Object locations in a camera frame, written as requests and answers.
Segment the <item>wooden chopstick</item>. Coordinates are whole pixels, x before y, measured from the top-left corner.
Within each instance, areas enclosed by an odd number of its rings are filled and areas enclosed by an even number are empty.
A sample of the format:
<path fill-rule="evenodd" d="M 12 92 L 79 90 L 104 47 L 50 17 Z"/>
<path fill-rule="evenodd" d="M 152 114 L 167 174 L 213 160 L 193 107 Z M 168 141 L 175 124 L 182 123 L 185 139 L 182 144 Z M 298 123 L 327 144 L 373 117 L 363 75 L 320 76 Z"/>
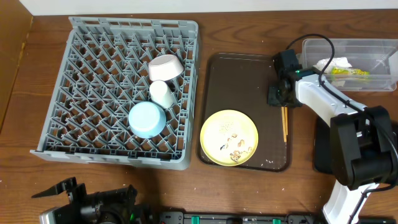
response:
<path fill-rule="evenodd" d="M 285 122 L 285 107 L 281 107 L 281 115 L 282 115 L 282 130 L 284 135 L 284 142 L 287 143 L 287 131 L 286 131 L 286 122 Z"/>
<path fill-rule="evenodd" d="M 289 119 L 288 119 L 288 107 L 284 107 L 284 123 L 285 123 L 285 135 L 289 134 Z"/>

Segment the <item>yellow green snack wrapper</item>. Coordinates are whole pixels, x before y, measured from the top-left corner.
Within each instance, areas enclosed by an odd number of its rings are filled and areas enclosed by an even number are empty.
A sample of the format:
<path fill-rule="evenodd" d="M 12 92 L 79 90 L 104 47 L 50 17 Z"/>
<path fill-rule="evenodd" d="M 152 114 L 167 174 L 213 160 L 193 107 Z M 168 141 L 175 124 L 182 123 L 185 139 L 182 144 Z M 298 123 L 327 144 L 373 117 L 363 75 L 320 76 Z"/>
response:
<path fill-rule="evenodd" d="M 332 78 L 367 78 L 370 73 L 358 68 L 333 67 L 330 75 Z"/>

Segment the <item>white paper napkin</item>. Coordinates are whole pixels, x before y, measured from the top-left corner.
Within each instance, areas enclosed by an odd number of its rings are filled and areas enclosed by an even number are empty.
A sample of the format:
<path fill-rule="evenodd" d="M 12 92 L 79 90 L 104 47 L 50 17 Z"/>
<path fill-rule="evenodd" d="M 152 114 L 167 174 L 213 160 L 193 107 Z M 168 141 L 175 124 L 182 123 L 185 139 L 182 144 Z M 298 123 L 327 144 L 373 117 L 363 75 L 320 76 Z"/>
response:
<path fill-rule="evenodd" d="M 330 79 L 330 83 L 335 87 L 342 87 L 345 84 L 345 81 L 338 81 L 340 78 L 332 78 L 330 72 L 333 67 L 341 67 L 341 68 L 351 68 L 352 65 L 348 62 L 346 57 L 338 57 L 334 58 L 330 64 L 327 66 L 323 74 Z"/>

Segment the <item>yellow plate with scraps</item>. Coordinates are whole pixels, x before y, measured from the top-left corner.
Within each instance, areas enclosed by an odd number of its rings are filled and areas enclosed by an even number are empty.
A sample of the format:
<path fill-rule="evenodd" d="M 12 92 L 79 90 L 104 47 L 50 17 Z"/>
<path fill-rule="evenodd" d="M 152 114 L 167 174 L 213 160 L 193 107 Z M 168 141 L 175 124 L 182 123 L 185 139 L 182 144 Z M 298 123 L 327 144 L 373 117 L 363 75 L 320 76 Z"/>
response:
<path fill-rule="evenodd" d="M 206 119 L 200 145 L 206 156 L 221 166 L 239 166 L 255 153 L 259 133 L 250 117 L 236 110 L 221 110 Z"/>

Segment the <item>pale pink bowl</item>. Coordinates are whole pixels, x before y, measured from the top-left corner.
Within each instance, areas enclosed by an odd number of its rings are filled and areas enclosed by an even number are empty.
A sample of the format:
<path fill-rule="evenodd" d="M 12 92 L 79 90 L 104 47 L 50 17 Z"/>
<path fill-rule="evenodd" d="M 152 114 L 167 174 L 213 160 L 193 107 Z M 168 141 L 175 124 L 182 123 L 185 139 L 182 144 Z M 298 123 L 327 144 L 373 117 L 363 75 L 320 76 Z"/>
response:
<path fill-rule="evenodd" d="M 151 81 L 167 81 L 179 76 L 184 71 L 177 56 L 161 55 L 149 62 L 149 78 Z"/>

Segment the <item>white paper cup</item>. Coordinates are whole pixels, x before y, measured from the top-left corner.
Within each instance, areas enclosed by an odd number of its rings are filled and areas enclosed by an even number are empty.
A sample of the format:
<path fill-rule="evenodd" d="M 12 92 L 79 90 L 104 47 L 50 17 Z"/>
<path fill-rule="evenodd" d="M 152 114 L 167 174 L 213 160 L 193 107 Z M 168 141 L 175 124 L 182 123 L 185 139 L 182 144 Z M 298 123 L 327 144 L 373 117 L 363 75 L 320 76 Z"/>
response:
<path fill-rule="evenodd" d="M 177 102 L 169 86 L 162 80 L 152 82 L 149 91 L 151 100 L 164 109 L 170 108 Z"/>

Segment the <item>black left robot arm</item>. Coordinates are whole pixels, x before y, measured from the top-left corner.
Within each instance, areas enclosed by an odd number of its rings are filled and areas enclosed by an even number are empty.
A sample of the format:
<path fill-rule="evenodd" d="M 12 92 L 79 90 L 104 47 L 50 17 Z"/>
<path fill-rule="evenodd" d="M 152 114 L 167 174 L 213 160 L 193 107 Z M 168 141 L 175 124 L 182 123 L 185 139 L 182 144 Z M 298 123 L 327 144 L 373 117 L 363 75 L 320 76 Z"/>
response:
<path fill-rule="evenodd" d="M 136 203 L 137 190 L 132 185 L 88 194 L 85 184 L 71 177 L 32 198 L 63 192 L 68 196 L 68 204 L 42 212 L 39 215 L 41 224 L 153 224 L 159 220 L 148 204 Z"/>

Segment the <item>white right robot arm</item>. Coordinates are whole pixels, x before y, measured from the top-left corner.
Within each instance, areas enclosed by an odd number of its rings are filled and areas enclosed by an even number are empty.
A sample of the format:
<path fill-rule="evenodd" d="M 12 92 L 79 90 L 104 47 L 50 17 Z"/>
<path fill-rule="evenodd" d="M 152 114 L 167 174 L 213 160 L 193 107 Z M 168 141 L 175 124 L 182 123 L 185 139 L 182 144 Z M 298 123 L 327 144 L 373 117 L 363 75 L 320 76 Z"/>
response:
<path fill-rule="evenodd" d="M 302 68 L 292 49 L 277 53 L 272 61 L 277 83 L 269 87 L 268 105 L 307 105 L 329 127 L 336 182 L 322 209 L 324 222 L 357 223 L 371 193 L 397 185 L 397 142 L 389 113 L 347 97 L 321 71 Z"/>

